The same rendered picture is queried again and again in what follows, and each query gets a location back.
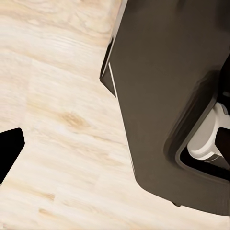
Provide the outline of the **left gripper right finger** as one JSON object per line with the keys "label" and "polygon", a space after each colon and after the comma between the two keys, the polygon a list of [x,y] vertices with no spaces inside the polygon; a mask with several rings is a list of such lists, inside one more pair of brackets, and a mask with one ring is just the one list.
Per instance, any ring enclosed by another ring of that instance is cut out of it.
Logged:
{"label": "left gripper right finger", "polygon": [[215,145],[230,166],[230,129],[223,127],[218,129]]}

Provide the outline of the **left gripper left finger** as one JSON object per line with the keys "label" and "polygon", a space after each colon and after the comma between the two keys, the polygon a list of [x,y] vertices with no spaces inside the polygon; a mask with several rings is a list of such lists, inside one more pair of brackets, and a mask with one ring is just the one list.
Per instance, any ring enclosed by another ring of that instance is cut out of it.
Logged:
{"label": "left gripper left finger", "polygon": [[20,127],[0,133],[0,185],[25,145]]}

